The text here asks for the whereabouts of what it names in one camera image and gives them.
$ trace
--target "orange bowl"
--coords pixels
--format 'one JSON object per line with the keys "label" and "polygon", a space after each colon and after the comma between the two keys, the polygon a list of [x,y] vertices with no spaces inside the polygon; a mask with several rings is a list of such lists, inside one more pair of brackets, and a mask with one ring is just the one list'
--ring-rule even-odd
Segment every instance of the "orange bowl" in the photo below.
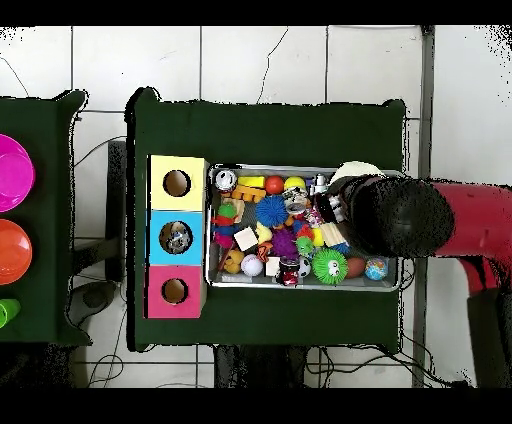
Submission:
{"label": "orange bowl", "polygon": [[0,219],[0,285],[19,280],[32,261],[32,244],[23,229]]}

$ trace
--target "white foam cube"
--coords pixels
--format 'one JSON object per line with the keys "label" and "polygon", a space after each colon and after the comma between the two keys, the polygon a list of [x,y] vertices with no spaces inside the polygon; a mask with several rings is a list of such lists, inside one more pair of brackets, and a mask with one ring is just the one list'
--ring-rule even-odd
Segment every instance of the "white foam cube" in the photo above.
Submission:
{"label": "white foam cube", "polygon": [[279,257],[269,256],[268,262],[265,264],[265,275],[267,277],[275,277],[277,271],[279,271]]}
{"label": "white foam cube", "polygon": [[254,235],[254,231],[251,227],[247,227],[242,231],[235,234],[235,240],[238,243],[238,247],[242,252],[250,249],[258,244],[258,239]]}

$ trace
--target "metal tray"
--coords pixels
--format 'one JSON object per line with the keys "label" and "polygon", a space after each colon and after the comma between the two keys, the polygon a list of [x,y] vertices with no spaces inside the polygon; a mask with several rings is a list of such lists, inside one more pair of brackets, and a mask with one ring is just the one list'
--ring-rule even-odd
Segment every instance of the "metal tray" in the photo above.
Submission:
{"label": "metal tray", "polygon": [[[269,166],[269,165],[242,165],[242,164],[214,164],[211,165],[207,173],[207,210],[206,210],[206,260],[205,274],[208,284],[214,287],[244,287],[244,288],[260,288],[260,289],[283,289],[283,290],[356,290],[356,291],[372,291],[372,292],[389,292],[398,289],[398,258],[382,258],[388,262],[388,275],[381,281],[370,280],[366,276],[350,278],[343,280],[336,286],[322,284],[311,272],[307,277],[301,278],[299,284],[295,287],[286,287],[276,283],[275,278],[259,275],[257,277],[249,277],[243,272],[238,274],[230,274],[224,271],[218,271],[217,267],[221,260],[224,249],[213,243],[212,223],[211,219],[215,216],[217,209],[221,204],[221,196],[214,187],[213,181],[218,172],[225,169],[231,169],[237,176],[271,176],[279,175],[283,178],[291,176],[299,176],[302,178],[312,178],[316,174],[325,175],[328,180],[336,172],[336,168],[312,168],[312,167],[291,167],[291,166]],[[383,171],[386,175],[395,176],[402,175],[397,171]],[[255,229],[255,205],[253,203],[245,203],[245,211],[240,223],[240,228],[251,226]],[[255,253],[256,248],[248,250],[245,253]],[[364,252],[351,252],[347,257],[362,257],[368,259]]]}

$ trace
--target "yellow ball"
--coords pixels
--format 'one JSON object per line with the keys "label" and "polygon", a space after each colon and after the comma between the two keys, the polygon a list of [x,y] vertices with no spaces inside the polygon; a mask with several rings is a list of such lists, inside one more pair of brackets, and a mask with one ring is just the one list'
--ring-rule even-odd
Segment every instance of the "yellow ball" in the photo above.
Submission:
{"label": "yellow ball", "polygon": [[284,182],[284,189],[287,190],[290,187],[300,187],[306,189],[306,183],[301,177],[289,177]]}
{"label": "yellow ball", "polygon": [[313,246],[322,247],[324,245],[324,238],[322,237],[322,230],[320,228],[312,228],[313,231]]}

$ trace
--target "stacked cubes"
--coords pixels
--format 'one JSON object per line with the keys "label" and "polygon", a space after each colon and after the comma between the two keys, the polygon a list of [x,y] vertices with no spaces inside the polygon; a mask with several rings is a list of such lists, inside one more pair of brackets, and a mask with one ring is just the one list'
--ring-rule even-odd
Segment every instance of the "stacked cubes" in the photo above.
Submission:
{"label": "stacked cubes", "polygon": [[146,318],[199,318],[204,281],[205,181],[201,158],[148,159]]}

